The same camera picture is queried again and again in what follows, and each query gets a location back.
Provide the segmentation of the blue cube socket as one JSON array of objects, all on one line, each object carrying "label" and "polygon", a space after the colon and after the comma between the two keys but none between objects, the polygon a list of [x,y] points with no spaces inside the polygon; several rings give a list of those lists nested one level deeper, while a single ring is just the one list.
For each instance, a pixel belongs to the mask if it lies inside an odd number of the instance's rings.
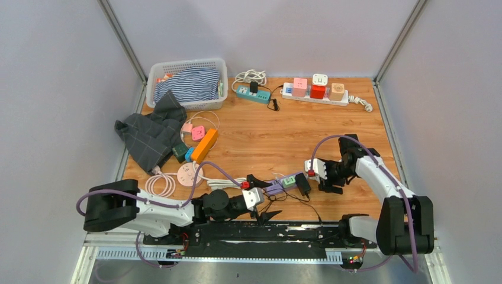
[{"label": "blue cube socket", "polygon": [[192,162],[192,158],[191,158],[191,155],[192,153],[194,152],[195,148],[194,147],[190,147],[187,152],[185,153],[184,155],[184,158],[185,158],[185,161],[187,163],[191,163]]}]

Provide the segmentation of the dark green cube socket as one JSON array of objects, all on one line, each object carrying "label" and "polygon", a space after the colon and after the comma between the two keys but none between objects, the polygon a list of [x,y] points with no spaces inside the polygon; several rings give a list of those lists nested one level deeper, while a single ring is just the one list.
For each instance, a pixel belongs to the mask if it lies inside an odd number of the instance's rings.
[{"label": "dark green cube socket", "polygon": [[178,163],[183,163],[186,161],[185,155],[187,154],[189,147],[185,143],[176,144],[172,147],[172,153]]}]

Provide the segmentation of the purple power strip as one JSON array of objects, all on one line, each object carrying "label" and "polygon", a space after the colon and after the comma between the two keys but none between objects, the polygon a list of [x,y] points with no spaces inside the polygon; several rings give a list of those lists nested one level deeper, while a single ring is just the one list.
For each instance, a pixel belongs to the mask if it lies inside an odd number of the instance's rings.
[{"label": "purple power strip", "polygon": [[272,186],[268,187],[268,188],[264,188],[263,191],[264,193],[266,193],[268,196],[275,196],[275,195],[278,195],[280,193],[284,193],[284,192],[289,192],[289,191],[294,191],[294,190],[298,190],[296,184],[290,188],[284,188],[281,184],[281,180],[285,177],[288,177],[288,176],[294,176],[299,174],[299,173],[303,173],[303,172],[295,172],[295,173],[292,173],[292,174],[289,174],[289,175],[283,175],[283,174],[279,174],[279,173],[273,173],[274,174],[274,179],[271,179],[271,180],[266,180],[266,182],[270,182],[272,184]]}]

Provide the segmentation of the round pink power strip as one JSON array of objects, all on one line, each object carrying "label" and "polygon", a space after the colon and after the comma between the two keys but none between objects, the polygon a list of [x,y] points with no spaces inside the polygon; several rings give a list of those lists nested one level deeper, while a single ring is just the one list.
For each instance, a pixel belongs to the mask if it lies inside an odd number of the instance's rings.
[{"label": "round pink power strip", "polygon": [[199,186],[203,182],[203,170],[199,171],[199,175],[196,176],[195,172],[199,164],[197,163],[185,163],[177,171],[176,177],[178,183],[184,187],[191,187],[194,184]]}]

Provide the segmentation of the green small adapter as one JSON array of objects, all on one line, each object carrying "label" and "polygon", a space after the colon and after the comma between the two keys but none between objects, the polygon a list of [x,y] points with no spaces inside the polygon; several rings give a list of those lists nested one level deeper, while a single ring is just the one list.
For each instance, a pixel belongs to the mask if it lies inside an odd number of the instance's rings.
[{"label": "green small adapter", "polygon": [[281,180],[281,184],[284,188],[290,188],[295,185],[295,177],[288,176]]}]

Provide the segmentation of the pink cube adapter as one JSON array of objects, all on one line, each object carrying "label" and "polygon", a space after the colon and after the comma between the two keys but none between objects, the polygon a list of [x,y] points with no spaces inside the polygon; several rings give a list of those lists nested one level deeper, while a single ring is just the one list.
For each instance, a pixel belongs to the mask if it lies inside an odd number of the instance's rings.
[{"label": "pink cube adapter", "polygon": [[203,125],[193,127],[191,130],[192,141],[199,142],[205,137],[205,135],[206,135],[206,130]]}]

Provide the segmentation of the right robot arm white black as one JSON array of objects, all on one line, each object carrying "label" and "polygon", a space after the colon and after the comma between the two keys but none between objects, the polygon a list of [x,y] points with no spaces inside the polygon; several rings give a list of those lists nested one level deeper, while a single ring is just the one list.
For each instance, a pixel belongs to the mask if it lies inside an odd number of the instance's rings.
[{"label": "right robot arm white black", "polygon": [[355,178],[366,182],[382,207],[377,219],[346,214],[340,220],[338,239],[353,247],[361,239],[378,245],[386,256],[430,254],[434,250],[433,203],[418,196],[386,167],[380,154],[364,146],[356,134],[337,135],[341,158],[321,159],[315,153],[304,162],[310,179],[322,192],[342,194]]}]

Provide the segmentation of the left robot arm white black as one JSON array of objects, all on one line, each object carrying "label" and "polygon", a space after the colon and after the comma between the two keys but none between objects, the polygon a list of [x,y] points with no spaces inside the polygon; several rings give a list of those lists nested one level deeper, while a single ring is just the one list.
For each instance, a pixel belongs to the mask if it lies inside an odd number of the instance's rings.
[{"label": "left robot arm white black", "polygon": [[176,200],[142,191],[135,179],[99,185],[78,199],[76,209],[84,216],[83,229],[101,233],[126,228],[175,244],[181,228],[205,224],[211,220],[224,222],[250,214],[262,225],[278,211],[258,213],[257,206],[265,196],[261,189],[245,189],[230,197],[221,189],[190,200]]}]

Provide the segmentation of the orange power strip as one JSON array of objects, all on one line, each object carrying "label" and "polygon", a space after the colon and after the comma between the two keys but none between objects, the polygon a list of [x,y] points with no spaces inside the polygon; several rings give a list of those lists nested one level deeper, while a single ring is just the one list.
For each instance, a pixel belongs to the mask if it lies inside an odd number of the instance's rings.
[{"label": "orange power strip", "polygon": [[191,153],[190,158],[196,163],[202,163],[202,161],[207,156],[210,149],[215,145],[218,139],[218,131],[214,128],[210,128],[206,135],[202,138],[199,144],[196,146],[194,151]]}]

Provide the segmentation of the light pink usb charger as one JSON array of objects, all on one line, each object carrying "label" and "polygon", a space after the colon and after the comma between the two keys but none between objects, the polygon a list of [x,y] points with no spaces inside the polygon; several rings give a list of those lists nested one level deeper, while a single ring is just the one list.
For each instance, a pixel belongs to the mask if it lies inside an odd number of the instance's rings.
[{"label": "light pink usb charger", "polygon": [[185,123],[181,128],[181,133],[183,135],[191,135],[193,127],[193,124],[191,124],[190,122]]}]

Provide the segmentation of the black power adapter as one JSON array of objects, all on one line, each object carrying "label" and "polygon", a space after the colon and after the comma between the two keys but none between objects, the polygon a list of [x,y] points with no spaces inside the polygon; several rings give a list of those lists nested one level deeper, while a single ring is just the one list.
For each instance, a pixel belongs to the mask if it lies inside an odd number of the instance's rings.
[{"label": "black power adapter", "polygon": [[309,197],[309,193],[311,192],[311,186],[305,174],[299,173],[295,175],[294,179],[295,179],[295,184],[299,189],[301,195]]}]

